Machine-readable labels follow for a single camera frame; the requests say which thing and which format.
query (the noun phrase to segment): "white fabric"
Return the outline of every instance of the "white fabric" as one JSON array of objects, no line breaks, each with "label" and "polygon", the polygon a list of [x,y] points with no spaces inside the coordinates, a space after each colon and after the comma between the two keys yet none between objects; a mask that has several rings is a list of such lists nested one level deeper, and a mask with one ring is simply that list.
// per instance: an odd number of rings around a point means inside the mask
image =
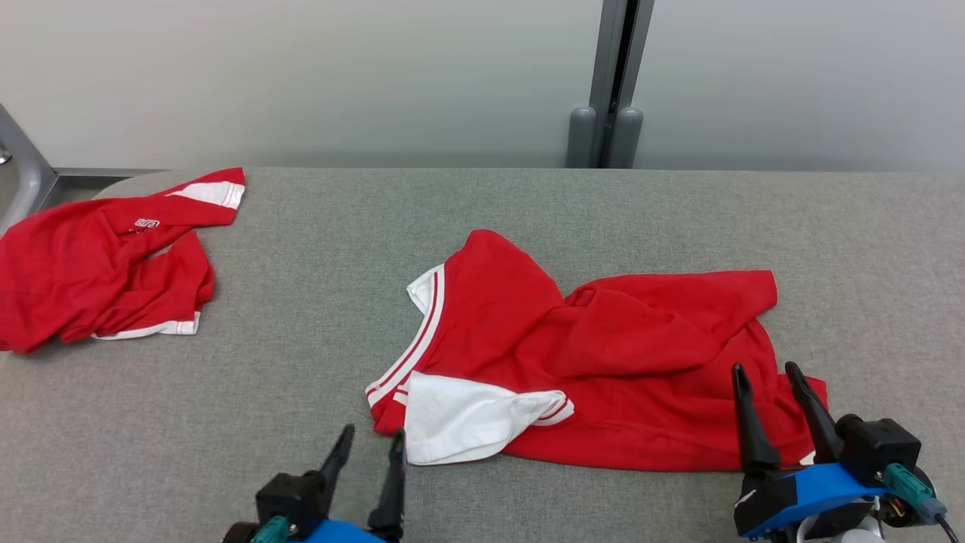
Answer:
[{"label": "white fabric", "polygon": [[242,194],[244,194],[244,185],[221,181],[217,183],[194,183],[181,190],[166,194],[166,196],[183,196],[236,210],[241,204]]},{"label": "white fabric", "polygon": [[416,363],[426,353],[439,320],[442,318],[442,306],[446,299],[446,274],[442,266],[437,266],[422,274],[407,288],[409,296],[416,301],[424,314],[422,325],[409,347],[402,353],[392,366],[378,378],[378,381],[366,387],[369,405],[374,406],[396,386],[403,383],[409,372],[416,367]]},{"label": "white fabric", "polygon": [[415,371],[408,393],[397,391],[394,399],[406,405],[406,454],[417,466],[480,460],[503,450],[541,417],[556,424],[573,415],[572,402],[559,390],[516,394]]},{"label": "white fabric", "polygon": [[114,335],[97,335],[94,334],[92,337],[94,339],[103,339],[105,341],[112,341],[115,339],[132,339],[135,337],[144,337],[146,335],[152,335],[155,333],[166,333],[169,335],[194,335],[198,333],[198,323],[201,322],[201,311],[194,312],[193,321],[166,321],[159,325],[154,325],[152,327],[147,327],[145,329],[129,329],[120,331]]}]

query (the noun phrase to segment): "red stripe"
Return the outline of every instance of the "red stripe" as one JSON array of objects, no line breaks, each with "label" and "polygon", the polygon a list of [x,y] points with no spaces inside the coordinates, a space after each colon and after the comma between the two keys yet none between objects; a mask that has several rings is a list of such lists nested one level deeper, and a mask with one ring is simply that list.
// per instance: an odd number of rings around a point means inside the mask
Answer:
[{"label": "red stripe", "polygon": [[563,402],[562,406],[558,407],[558,408],[556,409],[556,411],[554,411],[554,412],[551,413],[551,414],[548,414],[547,416],[541,416],[541,417],[539,418],[539,420],[546,420],[547,418],[553,418],[553,417],[556,416],[557,414],[560,414],[560,411],[562,411],[563,408],[566,407],[566,404],[568,404],[568,403],[569,403],[569,398],[566,398],[566,401]]},{"label": "red stripe", "polygon": [[409,361],[409,358],[412,357],[412,354],[416,352],[416,350],[419,348],[419,344],[422,343],[422,340],[426,337],[426,332],[428,331],[429,324],[432,322],[432,315],[435,313],[436,296],[439,293],[439,281],[436,280],[436,277],[435,277],[436,274],[438,274],[438,271],[434,273],[432,276],[432,306],[429,308],[428,318],[426,319],[426,325],[423,327],[422,332],[419,334],[419,339],[412,344],[412,349],[405,355],[405,358],[403,358],[401,362],[396,364],[396,369],[394,369],[392,373],[389,374],[388,377],[383,379],[381,383],[376,385],[375,388],[370,390],[369,393],[366,394],[366,396],[371,395],[376,390],[385,386],[386,383],[392,381],[392,378],[395,377],[396,374],[399,373],[399,370],[401,370],[402,367],[405,365],[405,363]]}]

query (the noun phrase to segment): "red garment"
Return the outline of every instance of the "red garment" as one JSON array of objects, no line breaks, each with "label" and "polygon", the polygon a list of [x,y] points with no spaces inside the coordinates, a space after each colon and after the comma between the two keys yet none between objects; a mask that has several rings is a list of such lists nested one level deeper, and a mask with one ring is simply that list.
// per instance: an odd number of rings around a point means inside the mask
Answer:
[{"label": "red garment", "polygon": [[70,343],[195,333],[214,270],[193,229],[231,224],[244,189],[234,168],[17,223],[0,239],[0,350],[29,353],[55,335]]},{"label": "red garment", "polygon": [[[526,253],[495,232],[475,231],[424,279],[413,283],[423,295],[412,294],[423,326],[367,388],[376,432],[413,422],[406,403],[416,371],[517,394],[564,393],[558,409],[509,442],[504,452],[514,456],[629,470],[739,470],[731,367],[740,361],[786,465],[813,451],[757,320],[777,303],[770,271],[606,277],[564,299]],[[810,383],[826,401],[825,384]]]}]

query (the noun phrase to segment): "red shirt with white trim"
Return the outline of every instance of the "red shirt with white trim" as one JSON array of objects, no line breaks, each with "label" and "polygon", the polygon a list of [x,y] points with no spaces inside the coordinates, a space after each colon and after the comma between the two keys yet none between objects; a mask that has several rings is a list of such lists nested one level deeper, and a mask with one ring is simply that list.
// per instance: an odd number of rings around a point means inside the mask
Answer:
[{"label": "red shirt with white trim", "polygon": [[0,239],[0,350],[29,353],[53,336],[194,334],[214,270],[193,229],[231,224],[244,190],[233,168],[17,223]]},{"label": "red shirt with white trim", "polygon": [[[526,253],[475,231],[408,290],[423,323],[366,393],[375,431],[404,427],[413,463],[502,450],[601,468],[739,470],[738,361],[786,464],[813,450],[757,319],[777,303],[770,271],[606,277],[564,298]],[[825,384],[810,383],[826,400]]]}]

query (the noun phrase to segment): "red fabric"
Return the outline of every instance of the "red fabric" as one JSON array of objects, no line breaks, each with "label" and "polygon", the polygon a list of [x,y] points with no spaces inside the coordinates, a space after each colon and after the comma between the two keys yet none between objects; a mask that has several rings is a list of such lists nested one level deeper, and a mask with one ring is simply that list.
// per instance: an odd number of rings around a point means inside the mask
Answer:
[{"label": "red fabric", "polygon": [[211,299],[214,270],[193,228],[231,224],[236,211],[173,193],[223,182],[244,186],[244,173],[66,204],[17,223],[0,239],[0,350],[29,353],[55,335],[69,343],[194,321]]},{"label": "red fabric", "polygon": [[[813,450],[757,320],[777,303],[770,271],[607,277],[564,298],[526,253],[476,231],[444,274],[438,328],[415,371],[517,393],[558,389],[575,405],[560,424],[527,429],[508,454],[628,470],[739,470],[738,361],[785,464]],[[810,383],[826,402],[825,384]],[[404,422],[394,395],[372,406],[377,432]]]}]

